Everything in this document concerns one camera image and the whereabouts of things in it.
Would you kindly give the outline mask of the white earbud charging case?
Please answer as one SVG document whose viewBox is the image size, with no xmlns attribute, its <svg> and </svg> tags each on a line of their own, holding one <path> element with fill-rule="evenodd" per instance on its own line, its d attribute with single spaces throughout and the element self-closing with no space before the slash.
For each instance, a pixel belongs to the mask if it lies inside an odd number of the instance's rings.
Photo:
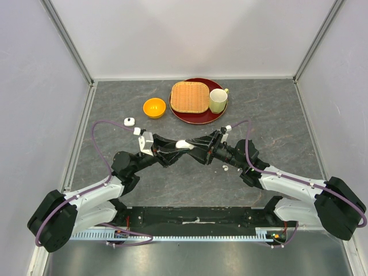
<svg viewBox="0 0 368 276">
<path fill-rule="evenodd" d="M 192 150 L 195 146 L 188 143 L 186 140 L 179 140 L 176 142 L 175 147 L 182 150 Z"/>
</svg>

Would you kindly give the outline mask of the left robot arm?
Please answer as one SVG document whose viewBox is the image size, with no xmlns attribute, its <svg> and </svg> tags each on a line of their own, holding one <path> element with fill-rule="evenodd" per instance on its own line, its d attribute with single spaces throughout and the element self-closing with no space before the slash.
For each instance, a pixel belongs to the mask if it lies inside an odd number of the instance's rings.
<svg viewBox="0 0 368 276">
<path fill-rule="evenodd" d="M 116 153 L 103 180 L 73 192 L 53 190 L 44 197 L 27 223 L 36 246 L 55 252 L 72 235 L 92 226 L 122 225 L 126 212 L 119 198 L 135 188 L 139 181 L 136 173 L 155 163 L 168 167 L 195 149 L 186 140 L 164 139 L 150 132 L 143 133 L 138 141 L 139 153 Z"/>
</svg>

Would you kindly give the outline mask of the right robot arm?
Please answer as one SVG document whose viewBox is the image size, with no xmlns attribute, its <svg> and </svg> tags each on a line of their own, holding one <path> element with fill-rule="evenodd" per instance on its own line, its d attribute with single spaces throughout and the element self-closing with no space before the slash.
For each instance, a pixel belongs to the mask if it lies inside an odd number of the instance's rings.
<svg viewBox="0 0 368 276">
<path fill-rule="evenodd" d="M 283 197 L 263 212 L 269 226 L 282 221 L 297 221 L 322 226 L 342 240 L 350 240 L 357 228 L 367 225 L 366 207 L 340 178 L 310 179 L 286 173 L 259 159 L 259 152 L 249 139 L 239 140 L 234 147 L 227 135 L 215 131 L 196 139 L 180 140 L 176 148 L 184 149 L 203 164 L 218 159 L 241 170 L 240 177 L 250 187 L 276 191 Z"/>
</svg>

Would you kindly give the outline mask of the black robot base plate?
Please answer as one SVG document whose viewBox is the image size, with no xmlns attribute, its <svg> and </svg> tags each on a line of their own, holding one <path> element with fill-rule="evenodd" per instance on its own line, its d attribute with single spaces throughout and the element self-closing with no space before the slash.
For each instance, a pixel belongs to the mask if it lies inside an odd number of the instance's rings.
<svg viewBox="0 0 368 276">
<path fill-rule="evenodd" d="M 234 206 L 134 206 L 119 210 L 112 224 L 152 236 L 250 236 L 256 228 L 285 226 L 268 210 Z"/>
</svg>

